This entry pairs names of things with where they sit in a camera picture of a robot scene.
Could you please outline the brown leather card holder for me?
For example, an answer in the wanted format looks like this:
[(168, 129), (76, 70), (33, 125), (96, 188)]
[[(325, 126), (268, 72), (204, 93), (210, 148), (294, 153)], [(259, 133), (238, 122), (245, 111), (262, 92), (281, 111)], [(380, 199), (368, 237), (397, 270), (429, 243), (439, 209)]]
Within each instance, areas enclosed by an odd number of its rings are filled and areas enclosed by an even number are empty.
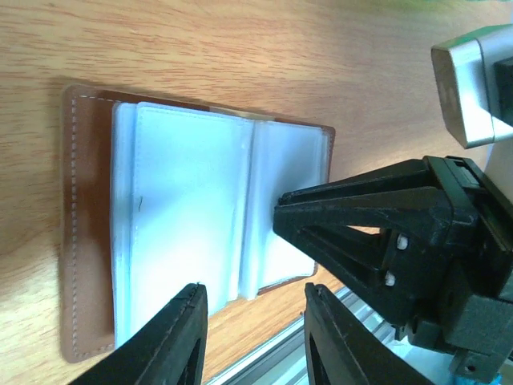
[(121, 347), (188, 283), (215, 314), (316, 273), (273, 208), (329, 179), (330, 126), (82, 84), (61, 114), (66, 361)]

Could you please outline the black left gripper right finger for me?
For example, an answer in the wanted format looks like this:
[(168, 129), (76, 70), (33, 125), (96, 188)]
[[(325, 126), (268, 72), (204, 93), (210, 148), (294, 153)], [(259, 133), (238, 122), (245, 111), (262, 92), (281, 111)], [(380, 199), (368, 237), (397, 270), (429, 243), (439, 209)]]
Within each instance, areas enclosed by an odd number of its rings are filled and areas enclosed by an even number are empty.
[(305, 285), (310, 384), (430, 384), (385, 347), (324, 285)]

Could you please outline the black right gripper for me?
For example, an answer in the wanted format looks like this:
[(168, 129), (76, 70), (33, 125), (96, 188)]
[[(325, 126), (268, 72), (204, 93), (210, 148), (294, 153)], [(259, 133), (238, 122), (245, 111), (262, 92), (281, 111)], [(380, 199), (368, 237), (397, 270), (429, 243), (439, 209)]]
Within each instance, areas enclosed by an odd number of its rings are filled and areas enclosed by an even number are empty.
[(512, 204), (474, 161), (405, 160), (283, 194), (273, 229), (400, 325), (490, 381), (512, 353)]

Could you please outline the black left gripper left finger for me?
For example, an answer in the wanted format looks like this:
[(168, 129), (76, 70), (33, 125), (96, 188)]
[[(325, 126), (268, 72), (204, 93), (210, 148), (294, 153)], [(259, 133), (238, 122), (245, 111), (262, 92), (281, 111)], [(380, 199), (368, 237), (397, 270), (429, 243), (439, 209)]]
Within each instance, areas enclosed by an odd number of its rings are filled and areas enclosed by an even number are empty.
[(120, 348), (78, 377), (79, 384), (200, 384), (208, 296), (187, 284)]

